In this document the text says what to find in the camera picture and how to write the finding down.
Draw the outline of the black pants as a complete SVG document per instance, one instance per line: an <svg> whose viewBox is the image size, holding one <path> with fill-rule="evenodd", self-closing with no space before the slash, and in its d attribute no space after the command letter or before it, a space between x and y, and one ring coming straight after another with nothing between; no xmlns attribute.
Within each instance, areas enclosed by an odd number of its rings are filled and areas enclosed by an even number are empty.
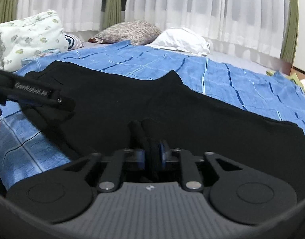
<svg viewBox="0 0 305 239"><path fill-rule="evenodd" d="M23 106L27 119L69 159L110 155L165 140L201 156L215 152L290 184L305 198L305 134L277 121L204 96L175 71L139 80L55 61L27 78L61 88L75 101L67 112Z"/></svg>

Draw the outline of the white floral folded duvet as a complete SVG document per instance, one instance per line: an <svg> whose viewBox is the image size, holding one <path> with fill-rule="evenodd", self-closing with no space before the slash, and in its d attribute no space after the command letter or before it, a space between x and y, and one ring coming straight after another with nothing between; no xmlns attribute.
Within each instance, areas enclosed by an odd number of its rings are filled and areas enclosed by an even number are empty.
<svg viewBox="0 0 305 239"><path fill-rule="evenodd" d="M62 22L54 10L0 24L0 69L15 72L22 60L45 50L68 50Z"/></svg>

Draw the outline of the blue plaid blanket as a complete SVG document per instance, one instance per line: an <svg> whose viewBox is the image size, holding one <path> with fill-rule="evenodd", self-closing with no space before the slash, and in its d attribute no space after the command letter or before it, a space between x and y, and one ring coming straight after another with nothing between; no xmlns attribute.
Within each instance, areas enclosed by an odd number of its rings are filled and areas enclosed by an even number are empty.
<svg viewBox="0 0 305 239"><path fill-rule="evenodd" d="M18 74L60 87L76 107L3 107L5 188L90 153L130 146L128 126L137 120L173 148L216 152L305 197L305 95L281 73L119 42L36 58Z"/></svg>

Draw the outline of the floral patterned pillow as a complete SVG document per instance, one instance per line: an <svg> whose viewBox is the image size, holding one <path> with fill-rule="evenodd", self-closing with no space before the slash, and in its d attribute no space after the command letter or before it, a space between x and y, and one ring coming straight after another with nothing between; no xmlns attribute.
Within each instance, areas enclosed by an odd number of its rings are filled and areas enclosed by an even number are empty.
<svg viewBox="0 0 305 239"><path fill-rule="evenodd" d="M129 40L131 45L147 45L153 42L162 31L147 21L135 20L114 24L89 38L88 42L114 44Z"/></svg>

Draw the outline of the green curtain panel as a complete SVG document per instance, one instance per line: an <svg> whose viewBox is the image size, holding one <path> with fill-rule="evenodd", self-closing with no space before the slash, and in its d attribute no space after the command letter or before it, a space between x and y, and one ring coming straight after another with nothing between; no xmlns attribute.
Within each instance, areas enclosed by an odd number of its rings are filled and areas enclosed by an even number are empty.
<svg viewBox="0 0 305 239"><path fill-rule="evenodd" d="M103 0L103 29L122 22L122 12L125 11L126 0Z"/></svg>
<svg viewBox="0 0 305 239"><path fill-rule="evenodd" d="M298 38L298 0L289 0L288 13L280 58L287 63L293 64Z"/></svg>

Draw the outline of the white pillow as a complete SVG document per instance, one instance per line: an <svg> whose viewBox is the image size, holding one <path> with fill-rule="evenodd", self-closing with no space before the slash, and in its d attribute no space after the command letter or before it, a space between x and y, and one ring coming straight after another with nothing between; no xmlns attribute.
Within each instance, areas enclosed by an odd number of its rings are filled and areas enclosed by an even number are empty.
<svg viewBox="0 0 305 239"><path fill-rule="evenodd" d="M210 53L210 43L200 34L186 27L166 29L148 46L196 56L207 56Z"/></svg>

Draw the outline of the green cloth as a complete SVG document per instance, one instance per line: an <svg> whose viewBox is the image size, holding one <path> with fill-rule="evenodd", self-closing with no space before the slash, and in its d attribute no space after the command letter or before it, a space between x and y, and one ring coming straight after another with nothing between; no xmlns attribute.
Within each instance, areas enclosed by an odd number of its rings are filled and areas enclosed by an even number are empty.
<svg viewBox="0 0 305 239"><path fill-rule="evenodd" d="M303 84L301 83L300 79L298 78L297 74L294 73L294 74L291 74L291 75L286 75L286 74L283 74L279 71L272 71L272 70L269 70L266 72L266 74L268 76L273 76L275 75L276 73L280 73L281 75L283 75L283 77L287 78L289 81L291 81L292 83L298 85L300 88L302 88L304 90L304 86Z"/></svg>

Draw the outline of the green curtain right panel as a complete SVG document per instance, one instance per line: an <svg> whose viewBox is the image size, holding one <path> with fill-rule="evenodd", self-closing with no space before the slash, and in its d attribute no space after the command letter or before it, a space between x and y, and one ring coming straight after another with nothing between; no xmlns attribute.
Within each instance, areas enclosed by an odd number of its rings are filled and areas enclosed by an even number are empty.
<svg viewBox="0 0 305 239"><path fill-rule="evenodd" d="M287 63L293 64L298 38L298 0L289 0L288 13L280 58Z"/></svg>

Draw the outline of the white sheer curtain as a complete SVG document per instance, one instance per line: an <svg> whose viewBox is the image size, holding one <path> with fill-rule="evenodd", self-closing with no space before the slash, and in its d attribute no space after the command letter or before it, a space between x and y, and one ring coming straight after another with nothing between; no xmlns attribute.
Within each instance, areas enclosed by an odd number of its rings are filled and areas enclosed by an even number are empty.
<svg viewBox="0 0 305 239"><path fill-rule="evenodd" d="M103 0L18 0L16 18L52 9L67 32L99 30ZM187 27L206 38L272 57L282 50L287 0L126 0L124 18L161 30Z"/></svg>

